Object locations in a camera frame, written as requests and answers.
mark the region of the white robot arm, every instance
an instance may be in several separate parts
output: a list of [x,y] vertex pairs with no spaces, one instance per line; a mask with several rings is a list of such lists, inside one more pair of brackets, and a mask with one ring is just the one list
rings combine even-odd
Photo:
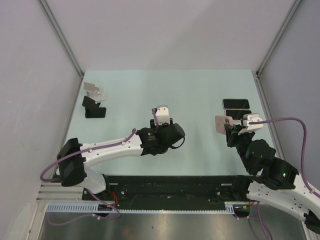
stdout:
[[[130,136],[99,143],[80,144],[77,138],[66,142],[59,152],[57,175],[64,187],[81,186],[98,194],[106,190],[106,179],[90,168],[104,161],[128,156],[164,154],[169,148],[180,147],[185,140],[185,132],[169,117],[167,106],[152,109],[154,119],[150,120],[150,128],[134,129]],[[173,144],[183,139],[180,146]]]
[[260,115],[247,114],[240,125],[225,124],[228,147],[236,147],[250,175],[237,176],[232,184],[239,199],[266,203],[304,222],[310,230],[320,234],[319,192],[311,184],[306,187],[302,174],[288,162],[275,157],[276,150],[263,139],[252,140],[255,131],[263,127]]

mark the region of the white cable tray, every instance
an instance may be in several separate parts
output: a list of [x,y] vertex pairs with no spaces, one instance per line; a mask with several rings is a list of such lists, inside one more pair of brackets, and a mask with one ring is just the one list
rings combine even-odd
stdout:
[[[109,213],[108,210],[98,210],[99,203],[49,203],[46,209],[49,213]],[[225,204],[225,210],[123,210],[124,214],[234,214],[232,204]]]

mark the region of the light blue table surface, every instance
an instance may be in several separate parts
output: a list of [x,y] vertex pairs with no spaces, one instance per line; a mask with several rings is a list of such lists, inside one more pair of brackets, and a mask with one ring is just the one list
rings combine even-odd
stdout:
[[[266,119],[250,70],[87,71],[84,81],[106,91],[106,117],[87,119],[81,89],[67,139],[97,143],[150,127],[152,108],[168,105],[170,117],[185,131],[185,143],[157,156],[107,160],[92,167],[107,175],[247,175],[235,148],[216,133],[215,115],[224,115],[222,100],[248,99],[253,113]],[[272,139],[268,127],[254,139]]]

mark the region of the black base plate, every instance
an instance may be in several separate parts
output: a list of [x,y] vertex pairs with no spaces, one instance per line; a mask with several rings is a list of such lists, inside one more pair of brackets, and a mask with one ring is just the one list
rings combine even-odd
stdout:
[[[237,201],[231,192],[235,176],[107,176],[110,192],[122,210],[210,211],[225,210],[225,202]],[[114,197],[96,194],[103,201]],[[94,201],[83,190],[82,200]]]

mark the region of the black phone stand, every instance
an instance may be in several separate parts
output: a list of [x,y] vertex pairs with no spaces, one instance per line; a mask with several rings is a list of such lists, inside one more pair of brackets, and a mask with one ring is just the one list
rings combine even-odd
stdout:
[[85,108],[86,119],[103,119],[106,117],[107,108],[99,107],[100,102],[96,103],[88,96],[84,96],[82,106]]

